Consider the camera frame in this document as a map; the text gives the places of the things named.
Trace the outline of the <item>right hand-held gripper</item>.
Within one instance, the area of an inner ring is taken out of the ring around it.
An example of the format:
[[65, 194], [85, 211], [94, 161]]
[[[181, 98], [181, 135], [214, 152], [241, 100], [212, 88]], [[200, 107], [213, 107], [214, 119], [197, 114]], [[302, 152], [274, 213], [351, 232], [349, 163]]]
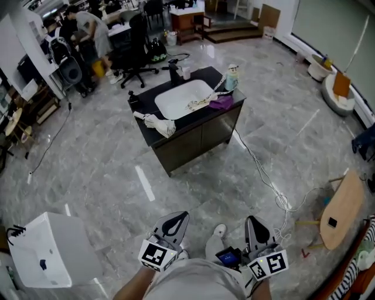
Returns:
[[264, 248], [276, 243], [273, 229], [257, 216], [248, 216], [245, 222], [247, 255], [250, 262], [247, 267], [256, 281], [262, 281], [289, 269], [286, 249]]

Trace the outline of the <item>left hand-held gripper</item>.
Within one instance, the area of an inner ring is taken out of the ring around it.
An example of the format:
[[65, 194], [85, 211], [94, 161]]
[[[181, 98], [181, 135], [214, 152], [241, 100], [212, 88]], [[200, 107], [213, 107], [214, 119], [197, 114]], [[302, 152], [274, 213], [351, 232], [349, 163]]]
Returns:
[[149, 239], [143, 240], [139, 262], [157, 272], [166, 271], [182, 252], [180, 246], [189, 222], [189, 213], [174, 212], [161, 217]]

